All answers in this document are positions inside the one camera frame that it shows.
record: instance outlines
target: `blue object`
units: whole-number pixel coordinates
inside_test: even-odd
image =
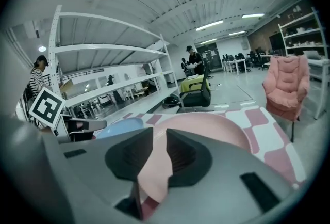
[[[118,134],[136,131],[142,128],[144,128],[142,119],[127,118],[107,126],[97,135],[97,139],[112,137]]]

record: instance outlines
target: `pink armchair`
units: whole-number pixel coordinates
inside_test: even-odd
[[[294,122],[299,119],[302,102],[309,91],[309,68],[305,55],[271,57],[266,80],[266,109],[292,121],[291,141],[294,139]]]

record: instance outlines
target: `shelving unit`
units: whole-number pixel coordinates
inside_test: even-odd
[[[73,73],[85,72],[87,69],[95,70],[106,67],[115,66],[126,66],[126,65],[140,65],[149,64],[152,74],[143,77],[130,79],[124,82],[113,84],[110,86],[98,88],[87,93],[80,94],[76,97],[70,98],[66,101],[66,107],[72,107],[80,104],[81,102],[94,99],[99,95],[106,94],[118,89],[134,85],[149,79],[153,79],[156,84],[157,92],[140,99],[139,101],[128,105],[118,112],[116,115],[124,115],[128,111],[132,111],[133,107],[138,106],[139,110],[143,112],[145,109],[148,111],[152,107],[156,106],[164,98],[170,94],[176,92],[179,94],[179,87],[176,81],[176,77],[172,68],[172,63],[169,57],[169,53],[164,42],[162,35],[156,35],[144,28],[140,28],[136,25],[129,24],[124,21],[112,19],[100,15],[87,14],[87,13],[76,13],[76,12],[61,12],[62,5],[58,5],[54,14],[51,33],[49,38],[49,65],[50,65],[50,79],[51,87],[53,92],[61,96],[57,72],[60,75],[69,75]],[[89,19],[99,19],[104,21],[110,21],[112,23],[119,23],[127,27],[134,28],[135,30],[141,31],[145,34],[149,34],[163,42],[163,48],[160,51],[149,50],[141,47],[133,47],[127,45],[116,45],[116,44],[76,44],[68,46],[56,47],[56,40],[60,36],[60,17],[85,17]],[[159,58],[167,57],[169,60],[168,71],[163,71],[159,63]],[[151,62],[158,63],[156,72],[153,72]],[[167,82],[165,75],[173,74],[175,87],[167,88]]]
[[[305,23],[305,22],[308,22],[308,21],[311,21],[311,20],[315,20],[316,23],[317,23],[317,28],[314,28],[314,29],[310,29],[310,30],[306,30],[304,32],[301,32],[301,33],[296,33],[296,34],[291,34],[291,35],[288,35],[288,36],[284,36],[284,33],[283,33],[283,29],[285,28],[293,28],[293,27],[299,27],[299,25],[301,25],[302,23]],[[321,48],[323,47],[324,48],[324,57],[328,59],[328,51],[327,51],[327,44],[326,44],[326,41],[325,41],[325,35],[324,35],[324,28],[322,28],[322,25],[321,25],[321,22],[320,22],[320,19],[319,19],[319,16],[318,16],[318,12],[315,10],[314,7],[312,7],[312,12],[303,16],[303,17],[300,17],[296,20],[293,20],[285,25],[278,25],[279,27],[279,30],[280,30],[280,33],[282,35],[282,38],[283,38],[283,43],[284,43],[284,46],[285,46],[285,52],[286,52],[286,55],[288,55],[288,50],[292,50],[292,49],[306,49],[306,48]],[[299,37],[302,37],[302,36],[307,36],[307,35],[310,35],[310,34],[320,34],[321,35],[321,39],[322,39],[322,45],[298,45],[298,46],[293,46],[293,47],[287,47],[287,44],[286,44],[286,41],[289,40],[289,39],[298,39]]]

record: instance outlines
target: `black cap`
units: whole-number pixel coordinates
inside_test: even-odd
[[[44,61],[46,66],[49,66],[48,64],[48,60],[47,58],[44,56],[44,55],[40,55],[38,58],[37,58],[37,61]]]

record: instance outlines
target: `striped shirt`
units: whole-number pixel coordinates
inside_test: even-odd
[[[42,72],[40,69],[35,68],[32,70],[29,85],[33,94],[34,101],[37,98],[41,89],[45,86],[42,77]]]

